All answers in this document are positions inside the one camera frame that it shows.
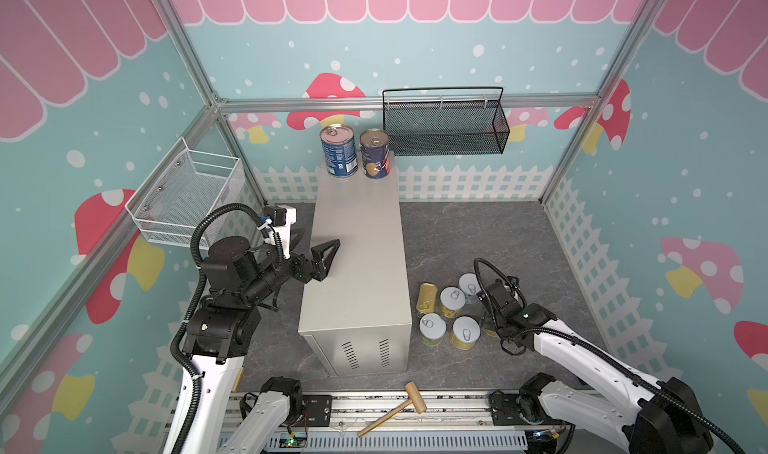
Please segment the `dark blue chopped tomato can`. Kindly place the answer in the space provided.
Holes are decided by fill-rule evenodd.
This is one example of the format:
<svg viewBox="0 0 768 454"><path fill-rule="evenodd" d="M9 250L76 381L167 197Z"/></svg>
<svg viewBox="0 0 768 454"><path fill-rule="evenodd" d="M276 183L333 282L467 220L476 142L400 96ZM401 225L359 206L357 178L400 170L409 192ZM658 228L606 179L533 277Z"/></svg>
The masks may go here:
<svg viewBox="0 0 768 454"><path fill-rule="evenodd" d="M371 128L360 136L360 153L367 177L380 179L388 176L390 138L383 129Z"/></svg>

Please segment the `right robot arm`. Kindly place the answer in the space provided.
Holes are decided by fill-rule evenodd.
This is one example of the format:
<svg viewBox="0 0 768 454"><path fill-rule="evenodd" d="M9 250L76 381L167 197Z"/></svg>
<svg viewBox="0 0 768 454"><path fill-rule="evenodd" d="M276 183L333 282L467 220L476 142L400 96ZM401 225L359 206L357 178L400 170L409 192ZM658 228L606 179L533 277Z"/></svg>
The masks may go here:
<svg viewBox="0 0 768 454"><path fill-rule="evenodd" d="M530 303L515 276L484 258L473 261L474 274L495 274L479 283L478 298L490 316L500 345L510 355L535 352L592 388L583 393L539 373L519 389L520 410L560 420L591 432L627 453L708 453L716 442L734 453L742 447L706 418L693 389L682 380L666 381L637 370L587 341L549 309Z"/></svg>

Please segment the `blue soup can pink lid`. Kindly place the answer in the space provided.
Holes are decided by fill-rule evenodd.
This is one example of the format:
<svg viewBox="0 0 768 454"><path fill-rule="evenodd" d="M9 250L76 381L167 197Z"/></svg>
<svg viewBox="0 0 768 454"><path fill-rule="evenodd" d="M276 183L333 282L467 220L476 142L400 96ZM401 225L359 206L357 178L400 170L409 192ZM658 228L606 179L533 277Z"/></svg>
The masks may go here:
<svg viewBox="0 0 768 454"><path fill-rule="evenodd" d="M353 129L345 124L334 123L320 132L326 169L336 178L348 178L358 168Z"/></svg>

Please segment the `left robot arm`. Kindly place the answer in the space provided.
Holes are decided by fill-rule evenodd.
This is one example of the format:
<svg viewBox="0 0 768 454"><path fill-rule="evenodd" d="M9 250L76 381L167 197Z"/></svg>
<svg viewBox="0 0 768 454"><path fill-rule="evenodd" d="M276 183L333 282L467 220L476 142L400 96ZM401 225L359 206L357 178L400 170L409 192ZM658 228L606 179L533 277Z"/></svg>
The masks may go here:
<svg viewBox="0 0 768 454"><path fill-rule="evenodd" d="M267 243L264 259L257 259L243 236L221 238L206 254L201 252L206 230L234 211L245 213L261 232ZM267 206L257 213L246 204L230 203L214 209L193 230L190 251L198 283L170 345L183 377L164 452L211 453L217 448L230 394L262 310L276 310L276 298L288 281L321 282L329 274L340 240L312 247L309 256L294 253L290 235L280 232L294 221L288 206Z"/></svg>

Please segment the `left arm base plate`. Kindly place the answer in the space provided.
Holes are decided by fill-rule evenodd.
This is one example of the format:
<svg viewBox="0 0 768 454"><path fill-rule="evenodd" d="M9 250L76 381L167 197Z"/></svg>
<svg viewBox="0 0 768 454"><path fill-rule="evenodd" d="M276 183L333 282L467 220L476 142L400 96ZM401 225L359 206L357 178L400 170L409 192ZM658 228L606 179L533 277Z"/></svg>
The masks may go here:
<svg viewBox="0 0 768 454"><path fill-rule="evenodd" d="M328 427L331 408L330 395L292 395L289 397L288 417L281 427Z"/></svg>

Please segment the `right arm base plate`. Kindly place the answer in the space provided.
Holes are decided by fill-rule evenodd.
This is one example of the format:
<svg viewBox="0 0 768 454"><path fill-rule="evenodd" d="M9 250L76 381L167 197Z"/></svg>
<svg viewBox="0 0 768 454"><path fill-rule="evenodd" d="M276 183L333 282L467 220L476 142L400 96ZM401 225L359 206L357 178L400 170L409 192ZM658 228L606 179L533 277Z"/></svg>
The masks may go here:
<svg viewBox="0 0 768 454"><path fill-rule="evenodd" d="M562 420L549 417L538 399L528 394L495 390L488 395L488 403L494 426L524 426L530 429L568 426Z"/></svg>

